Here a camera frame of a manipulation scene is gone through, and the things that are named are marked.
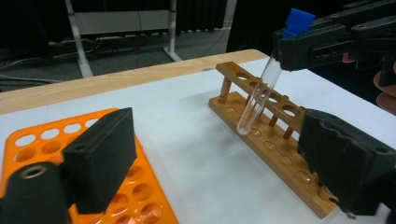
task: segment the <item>wooden test tube rack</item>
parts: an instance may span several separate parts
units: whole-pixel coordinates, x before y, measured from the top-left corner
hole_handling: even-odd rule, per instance
[[[250,97],[261,80],[236,63],[220,63],[216,68],[224,75],[224,81],[220,96],[210,99],[209,106],[238,134],[236,126],[248,98],[238,92],[230,93],[231,85],[236,84]],[[277,91],[272,91],[265,109],[271,112],[271,118],[262,113],[250,133],[238,135],[318,217],[326,217],[337,206],[329,198],[336,197],[320,183],[317,174],[309,172],[297,152],[298,142],[291,137],[294,132],[300,133],[305,109]],[[286,130],[277,124],[280,119],[288,126]]]

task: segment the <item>human hand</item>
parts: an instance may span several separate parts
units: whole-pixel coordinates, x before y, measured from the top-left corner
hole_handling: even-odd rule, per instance
[[[348,58],[347,53],[343,55],[343,63],[353,63],[353,60]],[[396,73],[396,63],[393,64],[393,71]],[[379,85],[379,78],[381,71],[375,74],[374,84],[379,88],[382,93],[376,98],[376,103],[379,107],[388,111],[390,114],[396,116],[396,85],[382,87]]]

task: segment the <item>orange rack hole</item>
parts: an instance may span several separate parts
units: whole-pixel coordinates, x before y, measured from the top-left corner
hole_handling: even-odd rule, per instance
[[[8,178],[31,163],[64,161],[62,150],[99,118],[115,111],[109,108],[69,119],[18,130],[6,141],[0,197],[5,197]],[[137,158],[105,214],[81,215],[73,204],[73,224],[173,224],[177,218],[163,193],[144,149],[135,138]]]

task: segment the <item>glass test tube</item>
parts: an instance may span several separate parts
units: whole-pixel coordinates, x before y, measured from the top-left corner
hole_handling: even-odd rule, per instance
[[[271,57],[267,65],[265,65],[261,79],[251,94],[247,107],[238,122],[236,130],[240,134],[245,135],[251,131],[254,122],[264,110],[265,104],[269,101],[272,90],[282,71],[280,63],[275,57]]]

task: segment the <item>blue test tube cap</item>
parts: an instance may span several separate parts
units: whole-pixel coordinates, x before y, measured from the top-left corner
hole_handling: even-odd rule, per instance
[[[283,30],[283,37],[286,38],[293,35],[299,35],[300,33],[309,30],[309,27],[315,17],[316,16],[311,13],[292,8],[288,19],[286,20],[287,27]]]

